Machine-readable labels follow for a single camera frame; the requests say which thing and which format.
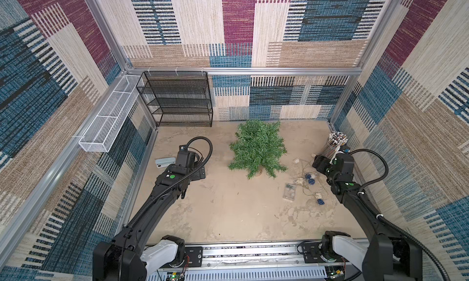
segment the red wire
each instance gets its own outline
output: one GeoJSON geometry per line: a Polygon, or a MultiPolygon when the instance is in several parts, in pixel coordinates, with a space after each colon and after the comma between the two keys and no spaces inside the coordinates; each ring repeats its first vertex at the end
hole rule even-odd
{"type": "Polygon", "coordinates": [[[185,273],[187,272],[187,267],[189,266],[189,256],[187,256],[187,263],[186,265],[184,266],[184,268],[182,269],[182,274],[185,275],[185,273]]]}
{"type": "Polygon", "coordinates": [[[342,260],[344,261],[344,278],[345,278],[345,259],[342,258],[342,260]]]}

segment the black mesh shelf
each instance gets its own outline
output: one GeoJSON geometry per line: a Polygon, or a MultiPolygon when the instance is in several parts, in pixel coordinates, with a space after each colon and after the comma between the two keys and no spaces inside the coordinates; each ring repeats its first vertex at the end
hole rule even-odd
{"type": "Polygon", "coordinates": [[[212,97],[206,72],[142,73],[138,92],[157,126],[212,126],[212,97]]]}
{"type": "Polygon", "coordinates": [[[205,126],[211,127],[213,111],[209,113],[162,114],[157,126],[205,126]]]}
{"type": "Polygon", "coordinates": [[[160,107],[152,114],[207,114],[208,108],[183,108],[183,107],[160,107]]]}

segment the wire mesh shelf rack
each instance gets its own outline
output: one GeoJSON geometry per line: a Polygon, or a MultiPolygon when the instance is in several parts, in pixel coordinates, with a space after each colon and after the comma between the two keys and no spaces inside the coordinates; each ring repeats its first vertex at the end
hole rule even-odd
{"type": "Polygon", "coordinates": [[[79,145],[85,151],[109,152],[127,115],[138,97],[140,76],[125,75],[93,119],[79,145]]]}
{"type": "Polygon", "coordinates": [[[206,72],[146,71],[137,90],[159,126],[204,126],[213,121],[206,72]]]}

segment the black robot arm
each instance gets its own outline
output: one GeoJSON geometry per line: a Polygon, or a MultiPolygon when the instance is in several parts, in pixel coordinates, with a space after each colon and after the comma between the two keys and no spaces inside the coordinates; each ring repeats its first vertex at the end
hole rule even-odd
{"type": "MultiPolygon", "coordinates": [[[[93,251],[94,281],[145,280],[147,264],[140,257],[148,238],[168,208],[179,196],[185,197],[191,181],[205,178],[204,165],[212,151],[212,143],[206,137],[194,137],[187,144],[179,146],[175,164],[169,165],[157,177],[151,194],[132,220],[111,242],[101,242],[96,246],[93,251]],[[188,150],[189,145],[197,139],[207,141],[210,147],[204,161],[197,153],[188,150]]],[[[177,252],[169,264],[181,264],[184,261],[184,240],[173,236],[163,237],[163,240],[177,244],[177,252]]]]}
{"type": "MultiPolygon", "coordinates": [[[[316,156],[313,167],[326,175],[332,193],[355,217],[370,242],[360,264],[365,281],[421,281],[422,251],[425,251],[435,263],[443,280],[449,280],[448,274],[437,258],[419,240],[385,219],[368,198],[364,188],[383,180],[389,171],[386,161],[379,154],[372,150],[359,149],[350,153],[339,152],[333,160],[316,156]],[[353,181],[355,161],[351,155],[359,151],[378,156],[384,164],[384,174],[363,185],[353,181]]],[[[326,231],[322,239],[322,255],[338,259],[340,256],[334,252],[333,238],[344,235],[349,237],[341,232],[326,231]]]]}

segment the small clear plastic box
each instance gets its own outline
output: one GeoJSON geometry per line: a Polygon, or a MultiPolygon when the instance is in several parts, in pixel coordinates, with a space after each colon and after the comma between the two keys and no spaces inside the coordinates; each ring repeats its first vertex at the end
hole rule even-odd
{"type": "Polygon", "coordinates": [[[283,191],[283,198],[294,201],[296,194],[296,185],[295,184],[285,184],[285,190],[283,191]]]}

